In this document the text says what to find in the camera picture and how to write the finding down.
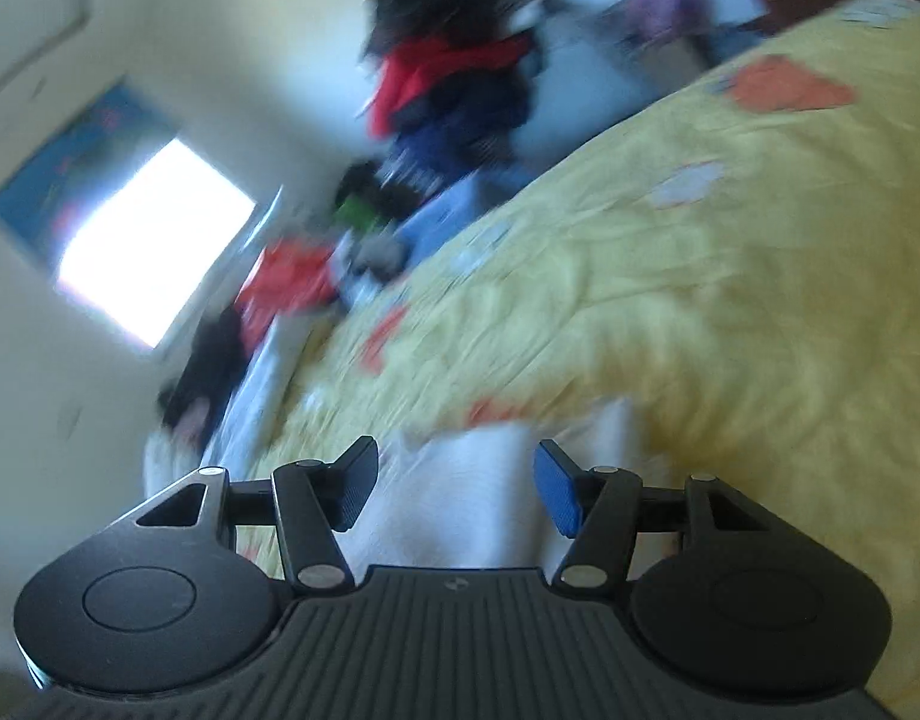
ribbed black surface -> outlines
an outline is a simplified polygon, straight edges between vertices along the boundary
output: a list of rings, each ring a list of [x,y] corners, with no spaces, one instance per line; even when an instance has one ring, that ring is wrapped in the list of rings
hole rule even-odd
[[[883,720],[887,715],[862,693],[802,707],[738,704],[701,693],[647,659],[610,608],[564,600],[532,571],[380,568],[354,594],[297,605],[281,635],[224,680],[130,701],[51,688],[15,717]]]

bright window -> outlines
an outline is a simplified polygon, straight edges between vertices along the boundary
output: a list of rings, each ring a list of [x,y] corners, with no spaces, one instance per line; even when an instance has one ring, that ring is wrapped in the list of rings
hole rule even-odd
[[[57,282],[154,347],[252,212],[246,194],[171,141],[78,230]]]

light blue cloth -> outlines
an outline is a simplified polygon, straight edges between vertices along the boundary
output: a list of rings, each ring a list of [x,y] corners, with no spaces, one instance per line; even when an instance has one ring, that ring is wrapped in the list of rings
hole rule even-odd
[[[537,177],[519,165],[481,167],[428,200],[394,234],[410,252],[406,269],[414,269],[461,230],[504,204]]]

red bag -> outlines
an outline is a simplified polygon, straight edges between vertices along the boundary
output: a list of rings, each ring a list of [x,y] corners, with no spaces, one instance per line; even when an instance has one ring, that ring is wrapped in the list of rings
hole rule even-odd
[[[248,354],[260,346],[277,314],[324,306],[336,298],[327,266],[332,253],[332,247],[299,241],[281,241],[263,250],[234,303]]]

yellow blanket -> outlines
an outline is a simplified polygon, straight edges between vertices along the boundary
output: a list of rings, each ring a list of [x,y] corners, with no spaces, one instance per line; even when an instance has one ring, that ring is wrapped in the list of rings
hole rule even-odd
[[[871,690],[920,718],[920,10],[833,11],[763,53],[856,102],[751,114],[713,93],[720,69],[601,135],[418,268],[385,344],[389,298],[344,322],[255,476],[471,410],[633,394],[679,474],[716,473],[874,578],[894,627]],[[655,206],[708,160],[704,199]],[[276,562],[271,536],[252,552]]]

